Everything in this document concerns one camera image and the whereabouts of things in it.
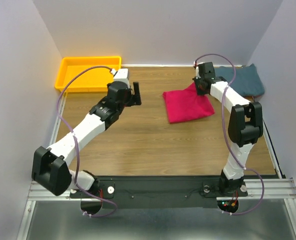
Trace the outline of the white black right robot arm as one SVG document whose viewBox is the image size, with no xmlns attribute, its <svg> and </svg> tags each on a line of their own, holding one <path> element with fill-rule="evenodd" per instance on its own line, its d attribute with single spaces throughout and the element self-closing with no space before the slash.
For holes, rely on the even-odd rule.
<svg viewBox="0 0 296 240">
<path fill-rule="evenodd" d="M 193 78 L 198 95 L 210 95 L 221 102 L 224 139 L 229 150 L 221 171 L 218 190 L 223 195 L 243 187 L 248 155 L 263 135 L 262 106 L 238 94 L 221 76 L 216 76 L 212 62 L 194 63 Z"/>
</svg>

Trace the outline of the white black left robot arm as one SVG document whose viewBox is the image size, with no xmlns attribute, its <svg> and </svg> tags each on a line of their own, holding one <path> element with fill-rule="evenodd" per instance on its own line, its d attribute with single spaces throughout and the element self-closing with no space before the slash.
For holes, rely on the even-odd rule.
<svg viewBox="0 0 296 240">
<path fill-rule="evenodd" d="M 139 83 L 129 86 L 122 81 L 108 84 L 108 92 L 94 105 L 85 118 L 71 132 L 49 147 L 39 147 L 33 157 L 32 179 L 55 196 L 68 189 L 75 189 L 75 181 L 81 182 L 81 190 L 94 197 L 99 185 L 86 171 L 72 171 L 69 165 L 79 158 L 80 151 L 97 135 L 115 123 L 125 107 L 141 105 Z"/>
</svg>

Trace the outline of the pink t shirt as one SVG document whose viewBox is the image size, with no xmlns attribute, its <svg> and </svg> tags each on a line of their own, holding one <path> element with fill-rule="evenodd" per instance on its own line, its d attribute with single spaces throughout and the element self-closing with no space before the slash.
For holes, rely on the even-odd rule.
<svg viewBox="0 0 296 240">
<path fill-rule="evenodd" d="M 168 122 L 170 124 L 198 120 L 215 114 L 206 95 L 198 95 L 195 84 L 185 89 L 163 93 Z"/>
</svg>

